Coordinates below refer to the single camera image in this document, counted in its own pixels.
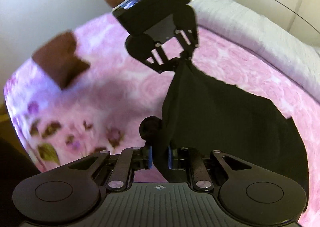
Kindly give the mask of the black garment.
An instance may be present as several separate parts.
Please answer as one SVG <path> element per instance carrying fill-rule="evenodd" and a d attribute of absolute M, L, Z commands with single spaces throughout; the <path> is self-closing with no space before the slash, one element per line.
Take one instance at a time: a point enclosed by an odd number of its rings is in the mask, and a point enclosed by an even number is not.
<path fill-rule="evenodd" d="M 271 100 L 204 74 L 189 60 L 175 63 L 162 117 L 144 119 L 139 133 L 166 179 L 171 179 L 167 150 L 192 147 L 203 155 L 221 150 L 309 191 L 306 148 L 294 120 Z"/>

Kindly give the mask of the white fluffy blanket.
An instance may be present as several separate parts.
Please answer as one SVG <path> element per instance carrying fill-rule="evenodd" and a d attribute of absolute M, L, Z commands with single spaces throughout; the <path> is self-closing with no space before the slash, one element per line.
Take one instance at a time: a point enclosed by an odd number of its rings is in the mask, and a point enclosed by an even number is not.
<path fill-rule="evenodd" d="M 250 50 L 319 101 L 319 49 L 232 0 L 191 0 L 197 23 Z"/>

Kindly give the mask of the pink floral blanket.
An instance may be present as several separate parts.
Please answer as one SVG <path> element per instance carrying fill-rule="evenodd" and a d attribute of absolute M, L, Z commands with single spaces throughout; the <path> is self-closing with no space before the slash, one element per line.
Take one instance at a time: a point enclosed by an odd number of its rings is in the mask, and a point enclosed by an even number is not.
<path fill-rule="evenodd" d="M 206 74 L 270 99 L 292 117 L 309 162 L 310 196 L 303 226 L 319 226 L 319 104 L 258 57 L 218 35 L 200 29 L 193 63 Z M 4 86 L 9 115 L 26 152 L 42 172 L 104 148 L 119 153 L 142 146 L 139 124 L 161 116 L 173 73 L 158 74 L 130 57 L 127 32 L 110 14 L 75 31 L 76 54 L 90 63 L 61 90 L 32 60 Z"/>

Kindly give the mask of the brown folded cloth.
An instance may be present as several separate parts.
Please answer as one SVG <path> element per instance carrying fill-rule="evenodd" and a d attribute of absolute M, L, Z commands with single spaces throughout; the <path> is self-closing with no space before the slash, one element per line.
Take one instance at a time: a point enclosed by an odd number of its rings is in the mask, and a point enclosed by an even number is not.
<path fill-rule="evenodd" d="M 33 61 L 61 90 L 67 88 L 90 64 L 76 56 L 76 38 L 66 31 L 47 42 L 32 55 Z"/>

